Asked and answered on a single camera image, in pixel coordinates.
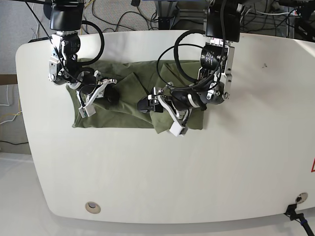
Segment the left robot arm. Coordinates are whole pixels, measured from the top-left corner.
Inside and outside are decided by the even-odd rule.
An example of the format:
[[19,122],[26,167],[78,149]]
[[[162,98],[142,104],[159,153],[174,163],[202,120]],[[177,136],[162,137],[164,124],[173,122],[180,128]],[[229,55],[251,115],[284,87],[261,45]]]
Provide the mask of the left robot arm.
[[[185,127],[193,109],[205,111],[207,104],[218,105],[227,100],[230,96],[234,57],[234,47],[231,43],[239,42],[243,8],[244,5],[239,0],[212,1],[206,10],[205,29],[190,29],[184,32],[171,47],[177,70],[190,85],[177,87],[167,82],[164,88],[154,87],[151,93],[138,101],[138,111],[167,111],[175,124]],[[191,34],[209,38],[209,42],[201,48],[201,67],[196,78],[183,70],[179,60],[182,40]]]

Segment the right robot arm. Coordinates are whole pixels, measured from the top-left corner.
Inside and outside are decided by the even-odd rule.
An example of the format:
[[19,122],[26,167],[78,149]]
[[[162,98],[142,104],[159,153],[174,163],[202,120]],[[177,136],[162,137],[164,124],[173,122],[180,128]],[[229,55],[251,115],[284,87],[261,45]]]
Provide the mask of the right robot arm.
[[[105,99],[109,104],[116,104],[120,95],[114,88],[115,79],[103,77],[90,67],[103,54],[104,35],[100,28],[83,20],[85,3],[82,0],[53,0],[51,2],[50,29],[54,30],[49,61],[49,79],[56,85],[66,84],[78,96],[82,108],[95,99]],[[96,29],[100,39],[100,50],[95,58],[79,61],[77,53],[81,47],[78,30],[82,25]]]

